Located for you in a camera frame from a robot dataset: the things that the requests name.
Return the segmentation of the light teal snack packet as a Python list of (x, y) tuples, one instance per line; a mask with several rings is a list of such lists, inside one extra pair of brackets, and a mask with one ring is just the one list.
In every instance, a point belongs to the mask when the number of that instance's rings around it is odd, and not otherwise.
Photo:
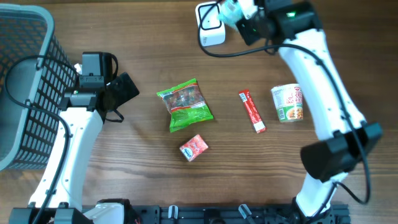
[(220, 7), (218, 19), (230, 26), (234, 30), (238, 30), (237, 23), (243, 18), (241, 6), (237, 1), (226, 0)]

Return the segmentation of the green gummy candy bag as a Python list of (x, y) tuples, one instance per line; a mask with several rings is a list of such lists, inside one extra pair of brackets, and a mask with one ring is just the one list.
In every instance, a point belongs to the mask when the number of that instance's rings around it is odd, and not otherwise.
[(171, 133), (187, 126), (214, 119), (204, 99), (196, 78), (157, 92), (171, 115), (169, 130)]

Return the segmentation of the cup noodles white green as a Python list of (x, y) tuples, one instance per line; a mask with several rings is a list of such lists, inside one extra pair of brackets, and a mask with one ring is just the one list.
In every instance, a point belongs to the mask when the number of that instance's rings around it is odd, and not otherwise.
[(299, 84), (275, 86), (271, 93), (281, 123), (303, 120), (303, 94)]

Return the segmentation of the small red snack packet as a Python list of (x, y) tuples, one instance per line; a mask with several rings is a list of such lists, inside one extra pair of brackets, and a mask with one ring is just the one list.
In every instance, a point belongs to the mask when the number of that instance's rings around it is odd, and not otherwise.
[(191, 138), (180, 147), (181, 153), (184, 155), (188, 162), (193, 161), (197, 156), (199, 156), (207, 149), (207, 143), (199, 134)]

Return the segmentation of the red stick snack packet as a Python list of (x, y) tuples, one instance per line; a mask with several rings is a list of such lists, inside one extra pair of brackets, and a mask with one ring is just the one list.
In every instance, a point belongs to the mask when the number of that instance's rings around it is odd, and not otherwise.
[(263, 133), (267, 130), (255, 104), (251, 97), (249, 90), (242, 90), (239, 92), (239, 96), (245, 106), (248, 116), (252, 122), (255, 132)]

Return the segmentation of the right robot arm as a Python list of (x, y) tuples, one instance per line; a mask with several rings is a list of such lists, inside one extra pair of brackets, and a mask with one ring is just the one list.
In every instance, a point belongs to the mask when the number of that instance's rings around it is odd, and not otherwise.
[(345, 89), (328, 51), (322, 22), (308, 1), (240, 1), (238, 29), (247, 44), (264, 38), (291, 69), (307, 102), (318, 142), (300, 157), (307, 171), (295, 198), (308, 222), (329, 208), (337, 187), (382, 136), (368, 123)]

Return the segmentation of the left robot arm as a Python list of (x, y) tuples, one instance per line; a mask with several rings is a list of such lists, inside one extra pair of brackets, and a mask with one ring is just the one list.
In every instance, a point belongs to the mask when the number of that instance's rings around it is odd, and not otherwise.
[(92, 77), (92, 83), (67, 88), (55, 143), (44, 175), (26, 208), (13, 208), (9, 223), (132, 223), (135, 211), (128, 199), (100, 200), (83, 211), (86, 169), (106, 115), (139, 94), (131, 77), (113, 81)]

